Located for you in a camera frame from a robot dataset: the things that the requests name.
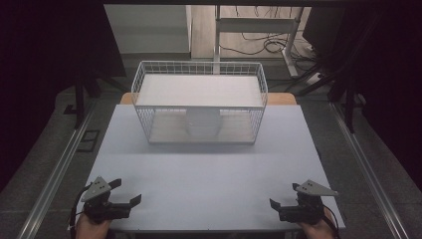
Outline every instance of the black curtain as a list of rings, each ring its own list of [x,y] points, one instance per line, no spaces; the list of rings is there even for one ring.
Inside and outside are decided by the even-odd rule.
[[[92,72],[125,76],[100,2],[0,6],[2,189],[49,120],[58,92]]]
[[[396,1],[357,62],[371,126],[422,189],[421,3]]]

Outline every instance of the white table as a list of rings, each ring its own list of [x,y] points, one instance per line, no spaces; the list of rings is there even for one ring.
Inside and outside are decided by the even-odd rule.
[[[116,106],[87,184],[99,175],[122,179],[111,202],[142,194],[111,225],[129,232],[297,229],[269,198],[295,206],[292,183],[329,187],[300,106],[268,106],[254,145],[149,145],[133,106]],[[344,227],[334,198],[322,201]]]

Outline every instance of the white panel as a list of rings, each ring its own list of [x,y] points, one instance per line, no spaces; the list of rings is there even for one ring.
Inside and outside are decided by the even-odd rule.
[[[125,231],[298,229],[269,198],[294,206],[292,183],[329,187],[299,106],[267,107],[254,145],[150,145],[133,106],[117,106],[88,182],[99,175],[122,179],[112,202],[142,193],[130,217],[111,225]],[[335,200],[322,200],[343,228]]]
[[[184,5],[105,5],[105,11],[121,54],[190,51]]]

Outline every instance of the wooden panel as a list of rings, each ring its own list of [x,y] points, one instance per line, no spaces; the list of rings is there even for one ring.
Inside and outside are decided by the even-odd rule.
[[[130,105],[131,102],[131,93],[126,93],[121,97],[121,105]],[[268,93],[268,102],[269,106],[276,105],[296,105],[295,96],[290,93]]]

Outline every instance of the metal stand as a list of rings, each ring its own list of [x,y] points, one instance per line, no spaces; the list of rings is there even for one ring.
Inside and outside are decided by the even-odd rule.
[[[84,88],[87,90],[87,93],[91,98],[99,98],[102,94],[102,90],[96,79],[105,81],[113,87],[121,90],[123,93],[130,92],[130,89],[99,71],[93,70],[93,72],[88,74],[88,76],[83,73],[79,73],[75,79],[75,98],[77,105],[77,122],[75,124],[75,128],[79,128],[85,118]]]
[[[357,39],[357,42],[354,44],[349,56],[347,57],[345,63],[341,66],[341,68],[335,71],[334,73],[322,78],[318,82],[308,86],[307,88],[302,89],[296,94],[296,96],[304,96],[324,86],[325,84],[335,80],[327,96],[331,102],[336,102],[341,98],[344,93],[346,93],[344,121],[350,132],[353,132],[352,118],[355,93],[355,82],[352,78],[351,72],[360,52],[365,46],[365,43],[367,42],[375,26],[381,19],[384,9],[374,9],[373,11],[373,14],[370,15],[369,20],[367,21],[366,27],[362,30],[362,32],[357,33],[359,34],[359,38]]]
[[[290,34],[283,50],[283,57],[292,77],[298,75],[295,64],[292,61],[292,47],[296,33],[301,23],[304,7],[299,8],[294,19],[262,19],[262,18],[221,18],[220,6],[215,10],[215,47],[214,62],[220,61],[220,33],[280,33]]]

